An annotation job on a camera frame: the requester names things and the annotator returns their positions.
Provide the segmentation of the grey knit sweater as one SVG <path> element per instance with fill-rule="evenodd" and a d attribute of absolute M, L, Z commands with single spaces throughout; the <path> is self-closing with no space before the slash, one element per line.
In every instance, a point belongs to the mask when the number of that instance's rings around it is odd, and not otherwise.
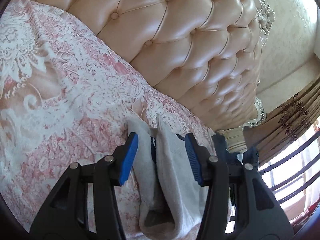
<path fill-rule="evenodd" d="M 129 119 L 127 129 L 138 135 L 133 171 L 142 233 L 149 239 L 196 239 L 208 188 L 194 179 L 184 137 L 172 132 L 160 116 L 155 128 Z"/>

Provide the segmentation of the dark navy garment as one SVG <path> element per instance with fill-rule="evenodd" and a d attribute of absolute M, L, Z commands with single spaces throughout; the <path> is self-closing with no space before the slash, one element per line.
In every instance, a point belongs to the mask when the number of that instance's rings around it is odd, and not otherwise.
<path fill-rule="evenodd" d="M 254 169 L 259 166 L 259 153 L 255 148 L 247 148 L 244 141 L 236 142 L 225 134 L 215 133 L 204 139 L 196 138 L 193 133 L 177 137 L 184 142 L 194 176 L 205 177 L 218 168 L 230 171 L 247 164 Z"/>

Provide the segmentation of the striped green beige pillow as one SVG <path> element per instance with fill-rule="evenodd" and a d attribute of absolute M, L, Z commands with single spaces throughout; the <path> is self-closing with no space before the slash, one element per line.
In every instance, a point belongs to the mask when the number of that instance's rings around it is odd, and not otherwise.
<path fill-rule="evenodd" d="M 241 127 L 227 130 L 219 130 L 218 133 L 223 135 L 227 142 L 227 149 L 229 152 L 244 153 L 248 150 L 244 133 Z"/>

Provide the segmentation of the brown patterned curtain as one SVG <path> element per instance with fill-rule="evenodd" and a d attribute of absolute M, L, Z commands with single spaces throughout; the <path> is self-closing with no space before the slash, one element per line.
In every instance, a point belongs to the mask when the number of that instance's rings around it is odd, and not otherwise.
<path fill-rule="evenodd" d="M 319 106 L 319 79 L 316 79 L 268 113 L 262 124 L 244 128 L 246 145 L 258 150 L 260 165 L 303 135 L 319 117 Z"/>

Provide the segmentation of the pink floral sofa cover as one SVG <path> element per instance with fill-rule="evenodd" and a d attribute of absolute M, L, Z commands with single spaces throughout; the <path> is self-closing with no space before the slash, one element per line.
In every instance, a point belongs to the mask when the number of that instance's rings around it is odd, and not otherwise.
<path fill-rule="evenodd" d="M 62 9 L 11 0 L 1 16 L 1 194 L 29 230 L 73 162 L 91 164 L 123 144 L 129 118 L 214 149 L 213 131 Z"/>

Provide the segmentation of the beige tufted leather sofa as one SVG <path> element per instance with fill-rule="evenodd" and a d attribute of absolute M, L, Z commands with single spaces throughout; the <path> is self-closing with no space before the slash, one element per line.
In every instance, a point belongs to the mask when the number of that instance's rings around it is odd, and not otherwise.
<path fill-rule="evenodd" d="M 264 0 L 31 1 L 77 17 L 211 129 L 265 120 L 256 91 L 274 12 Z"/>

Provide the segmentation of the black window frame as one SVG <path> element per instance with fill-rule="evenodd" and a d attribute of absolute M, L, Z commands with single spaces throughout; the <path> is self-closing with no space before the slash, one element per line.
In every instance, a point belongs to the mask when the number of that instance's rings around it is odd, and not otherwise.
<path fill-rule="evenodd" d="M 311 126 L 259 172 L 297 230 L 319 203 L 319 128 Z"/>

